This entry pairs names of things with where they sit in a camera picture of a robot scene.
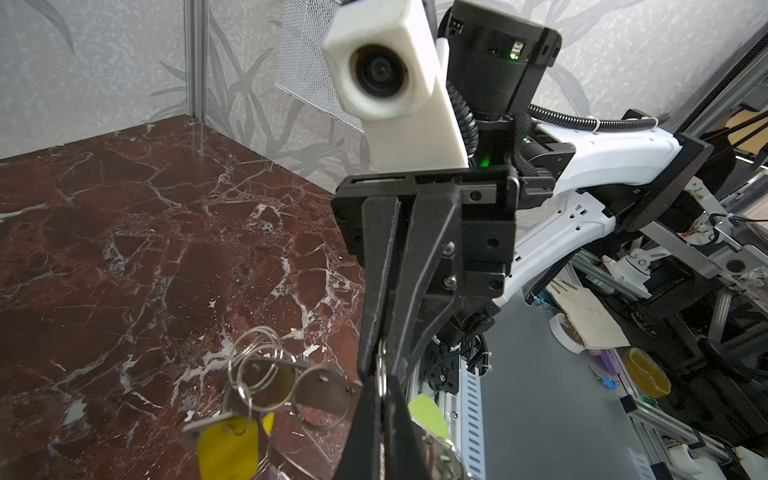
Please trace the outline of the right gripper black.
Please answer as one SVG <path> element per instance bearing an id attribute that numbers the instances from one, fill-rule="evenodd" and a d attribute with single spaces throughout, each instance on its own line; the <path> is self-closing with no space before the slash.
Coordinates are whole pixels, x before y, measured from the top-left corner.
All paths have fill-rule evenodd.
<path id="1" fill-rule="evenodd" d="M 348 252 L 365 268 L 357 359 L 375 371 L 388 295 L 391 375 L 408 377 L 458 296 L 499 297 L 514 260 L 519 182 L 511 168 L 349 176 L 331 201 Z"/>

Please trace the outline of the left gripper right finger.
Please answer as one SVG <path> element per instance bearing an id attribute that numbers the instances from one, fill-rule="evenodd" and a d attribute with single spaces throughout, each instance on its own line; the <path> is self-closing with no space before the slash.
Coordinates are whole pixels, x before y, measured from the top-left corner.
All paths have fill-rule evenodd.
<path id="1" fill-rule="evenodd" d="M 430 479 L 420 438 L 394 375 L 387 375 L 383 396 L 384 476 L 387 480 Z"/>

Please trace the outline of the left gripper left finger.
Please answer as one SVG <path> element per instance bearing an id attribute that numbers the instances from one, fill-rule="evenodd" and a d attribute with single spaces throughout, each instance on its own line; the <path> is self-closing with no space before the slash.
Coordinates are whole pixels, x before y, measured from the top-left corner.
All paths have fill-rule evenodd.
<path id="1" fill-rule="evenodd" d="M 381 397 L 377 380 L 372 376 L 363 383 L 347 442 L 333 479 L 379 479 L 381 435 Z"/>

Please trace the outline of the large metal key ring plate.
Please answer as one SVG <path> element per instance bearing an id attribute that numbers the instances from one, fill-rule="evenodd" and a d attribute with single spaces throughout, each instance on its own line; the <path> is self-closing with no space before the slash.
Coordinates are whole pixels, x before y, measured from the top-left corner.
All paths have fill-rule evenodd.
<path id="1" fill-rule="evenodd" d="M 375 371 L 381 397 L 382 435 L 380 448 L 380 478 L 384 476 L 383 396 L 387 375 L 386 350 L 378 348 Z M 351 428 L 363 383 L 350 380 L 330 364 L 306 365 L 285 349 L 277 333 L 268 327 L 254 327 L 235 342 L 227 360 L 227 386 L 217 413 L 185 426 L 182 442 L 195 452 L 201 433 L 214 423 L 233 417 L 255 419 L 281 409 L 291 411 L 304 429 L 319 434 L 339 426 Z M 465 466 L 454 442 L 437 438 L 411 418 L 421 440 L 430 479 L 468 479 Z M 315 473 L 293 455 L 282 451 L 273 437 L 273 429 L 265 447 L 265 456 L 253 479 L 313 479 Z"/>

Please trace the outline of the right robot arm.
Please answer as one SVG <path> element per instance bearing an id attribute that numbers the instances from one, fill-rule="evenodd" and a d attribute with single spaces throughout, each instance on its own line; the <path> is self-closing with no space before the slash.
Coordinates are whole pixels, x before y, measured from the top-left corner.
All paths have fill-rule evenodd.
<path id="1" fill-rule="evenodd" d="M 483 1 L 455 2 L 438 27 L 420 1 L 335 13 L 323 55 L 374 167 L 331 203 L 366 276 L 361 379 L 408 380 L 431 340 L 471 335 L 481 307 L 655 221 L 710 155 L 660 117 L 534 105 L 561 46 L 556 30 Z"/>

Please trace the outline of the key with yellow tag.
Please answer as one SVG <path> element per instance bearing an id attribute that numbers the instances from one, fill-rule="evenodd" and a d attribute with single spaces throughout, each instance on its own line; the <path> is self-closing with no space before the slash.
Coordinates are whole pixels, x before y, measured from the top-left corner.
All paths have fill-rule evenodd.
<path id="1" fill-rule="evenodd" d="M 233 417 L 207 427 L 197 443 L 197 457 L 202 480 L 253 479 L 265 454 L 272 433 L 274 414 L 259 422 L 255 419 Z"/>

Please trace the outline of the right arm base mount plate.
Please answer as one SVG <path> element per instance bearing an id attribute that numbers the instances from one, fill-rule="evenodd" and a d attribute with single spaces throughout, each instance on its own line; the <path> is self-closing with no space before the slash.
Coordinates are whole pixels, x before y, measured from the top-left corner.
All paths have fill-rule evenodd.
<path id="1" fill-rule="evenodd" d="M 427 346 L 421 363 L 421 378 L 437 401 L 441 393 L 456 395 L 459 392 L 460 371 L 483 376 L 491 371 L 491 352 L 485 335 L 476 334 L 449 347 L 434 337 Z"/>

